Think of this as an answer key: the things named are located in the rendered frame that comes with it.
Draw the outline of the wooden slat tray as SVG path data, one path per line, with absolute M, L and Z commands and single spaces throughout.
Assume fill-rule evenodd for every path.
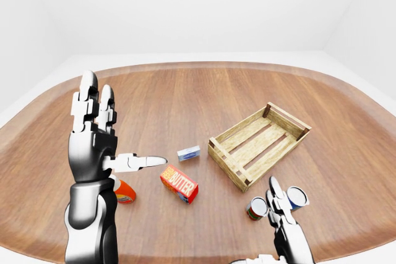
M 222 134 L 210 138 L 208 153 L 234 185 L 246 192 L 310 130 L 309 125 L 269 102 Z

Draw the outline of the red green labelled tin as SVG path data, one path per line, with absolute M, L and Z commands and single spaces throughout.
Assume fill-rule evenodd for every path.
M 246 207 L 248 217 L 253 221 L 265 218 L 269 213 L 269 208 L 263 197 L 254 197 Z

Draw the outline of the orange bottle with white cap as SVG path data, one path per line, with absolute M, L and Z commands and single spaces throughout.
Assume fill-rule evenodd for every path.
M 116 194 L 116 198 L 119 203 L 128 204 L 132 203 L 136 199 L 136 193 L 131 186 L 118 179 L 114 174 L 111 174 L 110 178 L 114 180 L 113 191 Z

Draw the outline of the blue labelled tin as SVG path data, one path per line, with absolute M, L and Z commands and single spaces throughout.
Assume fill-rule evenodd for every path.
M 286 194 L 291 204 L 292 211 L 296 211 L 310 204 L 305 191 L 297 186 L 289 187 L 286 191 Z

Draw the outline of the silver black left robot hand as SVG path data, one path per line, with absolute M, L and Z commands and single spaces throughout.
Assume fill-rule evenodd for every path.
M 76 182 L 95 182 L 107 178 L 112 171 L 134 172 L 168 162 L 161 156 L 115 155 L 118 138 L 113 129 L 117 121 L 114 106 L 113 89 L 105 85 L 99 91 L 95 73 L 85 71 L 71 108 L 74 122 L 68 156 Z

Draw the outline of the red butter box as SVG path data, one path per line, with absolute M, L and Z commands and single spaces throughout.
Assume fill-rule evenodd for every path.
M 198 183 L 171 164 L 160 174 L 160 179 L 167 189 L 187 204 L 191 204 L 198 194 Z

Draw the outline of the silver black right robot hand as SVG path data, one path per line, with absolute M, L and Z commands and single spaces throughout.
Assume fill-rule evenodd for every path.
M 291 214 L 291 203 L 274 176 L 269 178 L 269 190 L 266 191 L 265 198 L 272 227 L 279 229 L 284 224 L 297 224 Z

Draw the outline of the small blue white box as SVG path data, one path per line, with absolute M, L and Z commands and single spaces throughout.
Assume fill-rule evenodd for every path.
M 185 148 L 183 150 L 177 151 L 177 154 L 179 161 L 195 158 L 200 155 L 200 146 L 196 145 L 194 147 Z

